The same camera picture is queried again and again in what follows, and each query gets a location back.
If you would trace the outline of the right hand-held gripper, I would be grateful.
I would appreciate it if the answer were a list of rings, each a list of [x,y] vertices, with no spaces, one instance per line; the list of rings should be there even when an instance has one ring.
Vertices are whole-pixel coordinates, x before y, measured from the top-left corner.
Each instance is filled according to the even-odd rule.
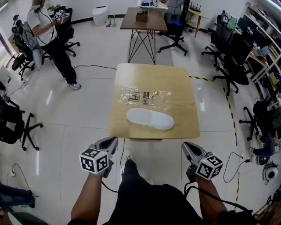
[[[196,175],[209,181],[220,173],[223,161],[211,152],[207,153],[201,146],[191,142],[184,142],[182,150],[191,163],[186,172],[189,182],[195,182]]]

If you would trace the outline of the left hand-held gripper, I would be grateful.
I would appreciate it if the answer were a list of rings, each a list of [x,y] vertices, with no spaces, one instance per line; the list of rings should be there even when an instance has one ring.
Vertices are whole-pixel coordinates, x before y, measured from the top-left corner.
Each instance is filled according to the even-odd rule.
[[[90,145],[79,154],[81,169],[107,178],[114,162],[111,160],[118,147],[117,137],[106,137]]]

